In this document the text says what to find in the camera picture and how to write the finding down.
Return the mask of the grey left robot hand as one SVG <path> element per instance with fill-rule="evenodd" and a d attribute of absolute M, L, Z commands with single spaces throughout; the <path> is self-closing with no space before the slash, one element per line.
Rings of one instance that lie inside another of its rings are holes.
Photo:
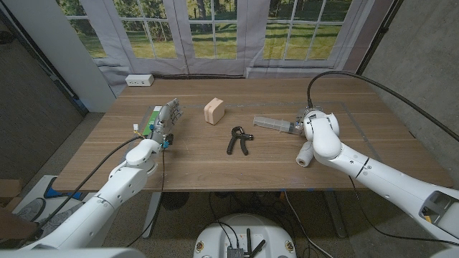
<path fill-rule="evenodd" d="M 156 141 L 164 148 L 168 148 L 174 141 L 172 128 L 182 115 L 183 112 L 181 111 L 177 98 L 166 103 L 159 110 L 153 124 L 150 125 L 151 132 L 148 134 L 147 138 Z"/>

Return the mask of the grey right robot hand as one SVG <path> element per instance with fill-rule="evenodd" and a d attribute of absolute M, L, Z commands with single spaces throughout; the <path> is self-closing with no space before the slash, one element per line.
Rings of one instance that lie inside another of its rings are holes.
<path fill-rule="evenodd" d="M 323 108 L 321 106 L 301 108 L 297 112 L 295 118 L 295 127 L 304 133 L 304 120 L 309 121 L 311 118 L 315 118 L 319 113 L 323 113 Z"/>

